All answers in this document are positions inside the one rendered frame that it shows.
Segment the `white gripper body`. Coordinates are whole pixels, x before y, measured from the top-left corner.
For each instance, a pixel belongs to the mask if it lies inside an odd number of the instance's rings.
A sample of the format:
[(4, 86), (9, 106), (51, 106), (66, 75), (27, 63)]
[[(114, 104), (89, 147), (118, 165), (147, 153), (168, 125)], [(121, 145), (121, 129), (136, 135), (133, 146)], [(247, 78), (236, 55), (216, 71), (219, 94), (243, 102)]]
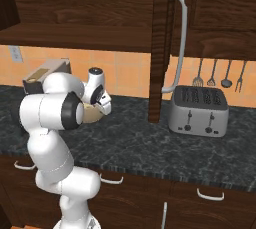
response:
[(104, 91), (104, 94), (99, 100), (99, 108), (104, 115), (108, 115), (111, 113), (111, 97), (109, 96), (107, 91)]

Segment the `wide dark wooden cabinet door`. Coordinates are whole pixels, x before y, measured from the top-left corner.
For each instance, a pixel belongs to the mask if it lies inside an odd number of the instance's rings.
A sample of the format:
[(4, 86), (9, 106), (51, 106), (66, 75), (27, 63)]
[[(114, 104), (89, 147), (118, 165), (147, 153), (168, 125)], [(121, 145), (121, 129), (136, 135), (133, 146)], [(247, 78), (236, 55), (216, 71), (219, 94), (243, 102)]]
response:
[(18, 22), (0, 44), (151, 51), (153, 0), (9, 0)]

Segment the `beige and brown box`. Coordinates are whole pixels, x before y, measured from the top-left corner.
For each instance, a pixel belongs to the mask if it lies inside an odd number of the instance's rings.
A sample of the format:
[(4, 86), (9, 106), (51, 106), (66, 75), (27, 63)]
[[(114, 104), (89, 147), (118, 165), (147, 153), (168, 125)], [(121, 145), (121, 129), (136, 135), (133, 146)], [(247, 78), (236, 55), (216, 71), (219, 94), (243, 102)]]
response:
[(43, 92), (43, 81), (49, 74), (54, 72), (70, 73), (69, 59), (49, 59), (30, 72), (22, 80), (25, 94), (41, 94)]

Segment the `dark wooden drawer front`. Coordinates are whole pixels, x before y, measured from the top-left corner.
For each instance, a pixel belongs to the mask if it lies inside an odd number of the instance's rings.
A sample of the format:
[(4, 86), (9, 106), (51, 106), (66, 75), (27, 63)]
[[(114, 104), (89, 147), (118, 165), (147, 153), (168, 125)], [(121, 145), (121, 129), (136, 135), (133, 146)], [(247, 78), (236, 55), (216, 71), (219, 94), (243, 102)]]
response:
[(34, 185), (36, 170), (21, 170), (14, 166), (31, 167), (33, 162), (28, 155), (8, 156), (0, 155), (0, 180), (3, 184)]
[[(222, 201), (207, 200), (199, 197), (197, 192), (204, 196), (224, 197), (224, 199)], [(256, 194), (254, 193), (196, 185), (187, 182), (174, 182), (171, 186), (170, 195), (184, 201), (256, 213)]]
[(154, 205), (165, 191), (169, 192), (169, 187), (173, 184), (170, 180), (148, 176), (105, 170), (98, 170), (98, 173), (108, 180), (120, 180), (121, 177), (124, 177), (123, 183), (120, 185), (101, 183), (97, 198), (104, 199), (111, 204), (133, 207)]

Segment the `silver four-slot toaster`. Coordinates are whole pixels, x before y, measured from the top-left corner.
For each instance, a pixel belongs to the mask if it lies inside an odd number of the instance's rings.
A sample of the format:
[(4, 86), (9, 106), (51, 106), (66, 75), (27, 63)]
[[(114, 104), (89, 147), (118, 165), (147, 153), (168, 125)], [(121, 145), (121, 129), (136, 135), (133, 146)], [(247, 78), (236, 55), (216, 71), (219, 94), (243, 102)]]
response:
[(172, 94), (168, 126), (173, 132), (223, 137), (228, 118), (229, 106), (221, 89), (179, 85)]

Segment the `hanging slotted spatula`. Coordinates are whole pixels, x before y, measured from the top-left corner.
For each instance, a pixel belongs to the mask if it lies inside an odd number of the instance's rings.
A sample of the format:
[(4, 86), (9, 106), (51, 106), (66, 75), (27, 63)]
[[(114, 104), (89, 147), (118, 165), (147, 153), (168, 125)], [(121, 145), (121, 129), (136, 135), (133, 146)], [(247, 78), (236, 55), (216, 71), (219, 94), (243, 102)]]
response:
[(218, 59), (214, 59), (211, 77), (210, 77), (210, 79), (207, 81), (207, 86), (213, 86), (213, 87), (214, 87), (214, 86), (216, 85), (215, 79), (214, 79), (214, 74), (215, 74), (215, 70), (216, 70), (217, 60), (218, 60)]

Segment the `dark wooden cupboard door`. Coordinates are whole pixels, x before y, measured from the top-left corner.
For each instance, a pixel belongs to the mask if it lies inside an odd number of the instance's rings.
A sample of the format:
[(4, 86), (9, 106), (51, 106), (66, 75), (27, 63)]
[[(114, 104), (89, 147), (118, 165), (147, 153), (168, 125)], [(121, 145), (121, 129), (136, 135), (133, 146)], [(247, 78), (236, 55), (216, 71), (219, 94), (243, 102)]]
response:
[(189, 202), (168, 206), (166, 229), (256, 229), (256, 214)]
[(89, 206), (102, 229), (161, 229), (163, 205), (133, 207), (95, 198)]

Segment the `hanging metal ladle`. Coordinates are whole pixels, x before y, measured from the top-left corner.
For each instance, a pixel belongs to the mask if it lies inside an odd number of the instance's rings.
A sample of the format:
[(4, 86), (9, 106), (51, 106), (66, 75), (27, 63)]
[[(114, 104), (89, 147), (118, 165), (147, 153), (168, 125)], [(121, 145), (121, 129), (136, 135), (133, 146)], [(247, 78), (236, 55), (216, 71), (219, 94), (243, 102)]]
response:
[[(226, 74), (228, 75), (229, 74), (229, 70), (230, 70), (230, 67), (231, 67), (231, 63), (232, 61), (229, 61), (228, 62), (228, 67), (227, 67), (227, 70), (226, 70)], [(224, 88), (230, 88), (232, 86), (232, 81), (228, 79), (228, 76), (225, 76), (225, 78), (221, 81), (221, 86), (224, 87)]]

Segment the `hanging metal fork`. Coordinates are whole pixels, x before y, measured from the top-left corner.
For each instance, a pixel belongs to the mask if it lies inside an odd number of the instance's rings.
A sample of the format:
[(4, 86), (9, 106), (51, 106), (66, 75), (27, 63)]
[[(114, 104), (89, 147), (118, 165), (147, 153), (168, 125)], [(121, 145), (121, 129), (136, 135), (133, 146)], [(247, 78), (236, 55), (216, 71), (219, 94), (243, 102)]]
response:
[(236, 83), (236, 88), (235, 88), (235, 92), (241, 92), (241, 89), (242, 89), (242, 83), (243, 83), (243, 74), (244, 74), (244, 71), (245, 71), (245, 68), (246, 68), (246, 64), (247, 64), (247, 61), (244, 60), (243, 61), (243, 66), (242, 66), (242, 70), (241, 70), (241, 73), (240, 73), (240, 76), (237, 80), (237, 83)]

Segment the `grey wall socket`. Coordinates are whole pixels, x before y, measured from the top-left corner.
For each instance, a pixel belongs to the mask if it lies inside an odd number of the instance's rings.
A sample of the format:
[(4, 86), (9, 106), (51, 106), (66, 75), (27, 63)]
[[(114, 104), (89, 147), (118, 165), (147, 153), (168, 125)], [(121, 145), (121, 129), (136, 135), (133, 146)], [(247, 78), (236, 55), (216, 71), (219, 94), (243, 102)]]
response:
[(21, 55), (20, 48), (18, 46), (13, 46), (13, 45), (9, 45), (8, 48), (11, 54), (12, 61), (17, 63), (22, 63), (23, 58)]

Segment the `dark brown wall cabinet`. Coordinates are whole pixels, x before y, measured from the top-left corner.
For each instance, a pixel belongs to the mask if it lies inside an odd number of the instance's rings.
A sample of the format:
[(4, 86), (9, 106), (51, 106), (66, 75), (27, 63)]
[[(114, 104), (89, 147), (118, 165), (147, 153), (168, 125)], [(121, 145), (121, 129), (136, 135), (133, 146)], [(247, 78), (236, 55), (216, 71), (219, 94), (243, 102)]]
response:
[(15, 0), (0, 0), (0, 31), (20, 23)]

